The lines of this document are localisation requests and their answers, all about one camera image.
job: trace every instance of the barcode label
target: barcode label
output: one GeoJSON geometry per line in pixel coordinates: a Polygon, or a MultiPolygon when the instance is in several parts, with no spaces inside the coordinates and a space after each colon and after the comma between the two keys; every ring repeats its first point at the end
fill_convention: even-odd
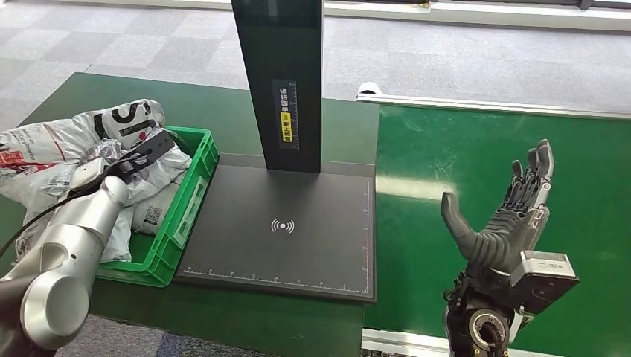
{"type": "Polygon", "coordinates": [[[68,186],[70,185],[70,182],[65,181],[64,178],[61,177],[61,175],[57,175],[57,176],[53,176],[53,178],[51,178],[48,184],[60,184],[62,186],[68,186]]]}
{"type": "Polygon", "coordinates": [[[150,206],[147,214],[144,215],[144,221],[151,225],[158,225],[160,215],[162,215],[162,208],[150,206]]]}

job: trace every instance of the black scanning stand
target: black scanning stand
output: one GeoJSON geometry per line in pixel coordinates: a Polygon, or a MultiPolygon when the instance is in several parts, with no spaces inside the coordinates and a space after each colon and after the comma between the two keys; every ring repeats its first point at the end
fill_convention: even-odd
{"type": "Polygon", "coordinates": [[[232,8],[264,157],[221,155],[175,280],[373,303],[374,166],[321,162],[322,0],[232,8]]]}

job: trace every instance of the wireless charging symbol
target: wireless charging symbol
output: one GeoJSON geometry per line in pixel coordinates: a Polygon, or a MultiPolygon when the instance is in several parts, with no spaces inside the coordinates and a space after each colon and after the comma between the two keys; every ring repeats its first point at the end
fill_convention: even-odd
{"type": "Polygon", "coordinates": [[[290,234],[294,231],[294,227],[295,227],[295,224],[293,220],[287,223],[283,223],[276,218],[274,218],[274,220],[272,221],[272,225],[270,226],[270,228],[272,229],[272,232],[276,232],[279,229],[283,229],[287,231],[287,233],[290,233],[290,234]]]}

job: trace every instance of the robotic arm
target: robotic arm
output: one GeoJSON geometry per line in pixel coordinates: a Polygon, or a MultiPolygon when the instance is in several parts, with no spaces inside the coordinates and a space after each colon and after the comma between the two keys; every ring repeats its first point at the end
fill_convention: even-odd
{"type": "Polygon", "coordinates": [[[564,254],[533,251],[550,214],[554,157],[547,140],[528,150],[528,168],[513,162],[502,205],[475,232],[458,199],[443,193],[441,215],[467,267],[444,292],[452,357],[506,357],[517,332],[578,279],[564,254]]]}
{"type": "Polygon", "coordinates": [[[100,258],[127,201],[124,180],[172,147],[163,131],[113,164],[97,158],[75,170],[70,193],[49,209],[59,206],[37,244],[0,278],[0,357],[52,357],[77,336],[100,258]]]}

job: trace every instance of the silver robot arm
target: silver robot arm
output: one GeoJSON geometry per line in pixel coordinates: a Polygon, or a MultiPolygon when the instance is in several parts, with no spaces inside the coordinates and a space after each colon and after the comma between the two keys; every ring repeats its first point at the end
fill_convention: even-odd
{"type": "Polygon", "coordinates": [[[96,192],[58,208],[37,244],[0,279],[0,356],[53,356],[77,336],[126,201],[125,183],[107,176],[96,192]]]}

